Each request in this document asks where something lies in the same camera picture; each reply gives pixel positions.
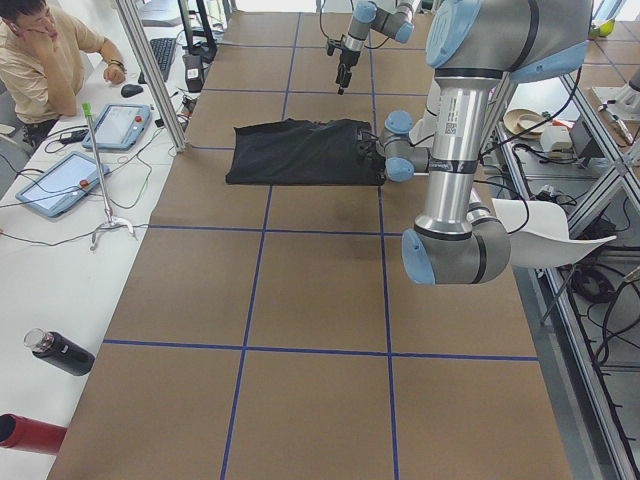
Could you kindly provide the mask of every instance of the chair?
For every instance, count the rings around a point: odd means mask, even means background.
[[[526,211],[521,200],[493,199],[496,216],[507,231],[522,225]],[[567,217],[559,205],[531,201],[529,221],[510,236],[511,265],[524,268],[552,268],[574,264],[616,236],[598,240],[572,240],[569,238]]]

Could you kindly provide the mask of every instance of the metal rail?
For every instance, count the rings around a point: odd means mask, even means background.
[[[122,22],[124,31],[129,38],[133,53],[142,68],[144,77],[151,90],[151,95],[156,102],[156,107],[171,136],[171,141],[176,148],[176,152],[182,152],[186,147],[184,132],[171,104],[169,93],[164,85],[164,80],[153,55],[153,51],[151,50],[151,46],[149,45],[149,40],[144,33],[137,8],[133,4],[133,0],[116,0],[116,6],[118,7],[118,14],[120,15],[120,21]]]

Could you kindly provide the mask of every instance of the white desk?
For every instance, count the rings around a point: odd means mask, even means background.
[[[149,38],[175,36],[178,30],[149,29]],[[137,83],[139,67],[126,39],[112,39],[119,46],[128,68],[127,83]],[[180,46],[171,69],[167,89],[172,95],[184,88],[184,67]],[[134,97],[123,99],[121,86],[110,86],[102,79],[104,64],[97,66],[78,95],[75,117],[64,118],[53,131],[85,124],[80,105],[91,103],[97,115],[111,102],[153,104],[148,87]],[[172,98],[176,109],[182,95]],[[123,155],[130,156],[146,144],[157,130],[153,121],[142,138],[125,154],[101,154],[111,170],[118,166]],[[44,152],[44,144],[34,154],[27,168],[45,170],[62,155],[83,151],[80,144],[69,145],[58,154]],[[149,220],[169,173],[174,151],[169,135],[162,131],[141,154],[153,171],[138,204],[123,210],[114,205],[114,214],[130,220],[134,225]],[[131,205],[142,188],[148,168],[132,160],[107,177],[110,197],[121,205]],[[17,203],[16,192],[28,183],[18,178],[0,205]],[[49,220],[24,206],[0,208],[0,228],[5,233],[37,241],[57,242],[91,232],[105,221],[101,197],[88,197],[61,218]],[[91,252],[91,238],[65,243],[57,247],[29,245],[7,237],[0,237],[0,292],[2,320],[0,321],[0,414],[15,413],[45,422],[67,426],[73,416],[87,376],[73,377],[34,358],[22,345],[25,333],[34,327],[55,330],[97,353],[129,270],[144,237],[145,229],[136,229],[137,240],[126,229],[102,233],[98,248]],[[20,480],[43,480],[54,461],[53,456],[0,449],[0,477]]]

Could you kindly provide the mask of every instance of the beige shirt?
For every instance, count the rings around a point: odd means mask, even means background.
[[[104,37],[60,8],[53,5],[50,8],[58,31],[56,55],[65,66],[63,71],[74,93],[78,93],[84,81],[80,50],[100,51]],[[16,114],[24,123],[40,123],[60,116],[49,104],[47,77],[40,61],[28,53],[24,42],[4,22],[0,24],[0,79],[16,102]]]

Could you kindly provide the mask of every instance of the metal stand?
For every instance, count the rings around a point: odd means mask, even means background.
[[[127,227],[129,233],[133,238],[136,238],[136,233],[133,230],[133,224],[129,220],[119,218],[113,215],[113,209],[111,208],[111,200],[109,199],[109,192],[107,191],[107,184],[104,181],[104,172],[102,171],[102,162],[100,161],[100,153],[98,152],[98,145],[96,143],[95,130],[93,128],[93,117],[91,115],[91,106],[88,103],[82,104],[82,110],[84,116],[87,119],[87,126],[89,127],[89,138],[91,138],[91,148],[93,149],[93,156],[96,160],[96,167],[98,168],[98,178],[100,180],[100,187],[102,188],[102,199],[104,201],[104,213],[107,215],[107,221],[98,225],[91,234],[91,251],[95,252],[98,248],[98,234],[100,232],[115,230],[120,227]]]
[[[142,68],[144,78],[151,90],[151,95],[156,102],[156,107],[160,112],[165,127],[171,136],[176,152],[182,152],[186,148],[184,131],[171,103],[171,98],[164,84],[164,79],[160,73],[160,67],[153,55],[151,45],[147,39],[142,22],[138,16],[137,8],[133,0],[115,0],[118,7],[118,14],[122,21],[124,31],[131,43],[131,49]]]

